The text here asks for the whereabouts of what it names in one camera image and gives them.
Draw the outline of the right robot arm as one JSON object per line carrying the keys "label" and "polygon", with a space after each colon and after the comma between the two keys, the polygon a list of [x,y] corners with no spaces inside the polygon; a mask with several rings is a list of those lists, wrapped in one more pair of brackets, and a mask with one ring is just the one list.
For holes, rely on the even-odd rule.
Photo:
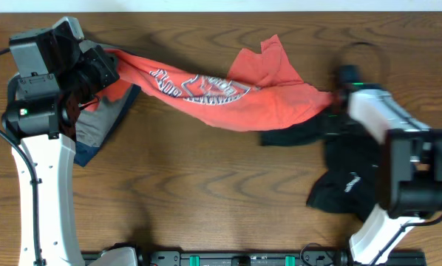
{"label": "right robot arm", "polygon": [[357,66],[333,70],[335,103],[381,147],[377,203],[349,239],[345,265],[386,265],[413,229],[442,222],[442,129],[415,119]]}

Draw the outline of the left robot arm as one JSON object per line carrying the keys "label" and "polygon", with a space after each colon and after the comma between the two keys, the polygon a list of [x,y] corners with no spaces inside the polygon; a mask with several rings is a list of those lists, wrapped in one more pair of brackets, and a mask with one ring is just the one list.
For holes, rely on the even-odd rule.
{"label": "left robot arm", "polygon": [[2,115],[17,143],[21,203],[20,265],[84,265],[75,229],[72,168],[75,124],[84,105],[118,80],[115,62],[63,17],[9,41],[18,88]]}

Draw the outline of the red printed t-shirt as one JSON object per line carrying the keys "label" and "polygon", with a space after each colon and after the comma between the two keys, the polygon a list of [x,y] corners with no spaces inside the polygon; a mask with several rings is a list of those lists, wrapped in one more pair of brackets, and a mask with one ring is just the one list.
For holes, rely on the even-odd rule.
{"label": "red printed t-shirt", "polygon": [[116,48],[119,80],[98,93],[120,100],[131,85],[209,126],[237,132],[286,129],[303,123],[332,102],[305,82],[290,64],[277,35],[261,51],[243,48],[225,78],[194,74]]}

